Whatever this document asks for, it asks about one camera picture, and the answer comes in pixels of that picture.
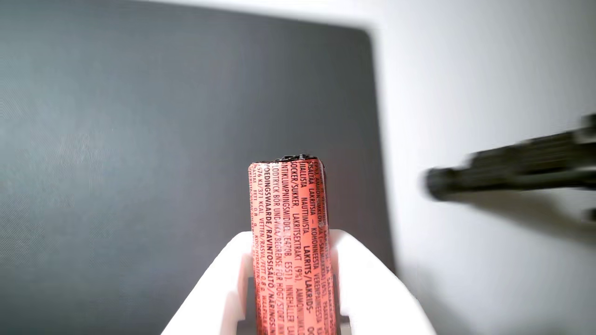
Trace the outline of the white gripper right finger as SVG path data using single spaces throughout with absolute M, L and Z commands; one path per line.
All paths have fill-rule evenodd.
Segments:
M 342 335 L 434 335 L 419 301 L 362 242 L 330 230 L 338 313 L 349 321 Z

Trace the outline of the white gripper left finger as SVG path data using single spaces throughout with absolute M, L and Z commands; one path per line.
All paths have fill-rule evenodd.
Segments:
M 215 257 L 162 334 L 236 335 L 252 276 L 252 233 L 241 232 Z

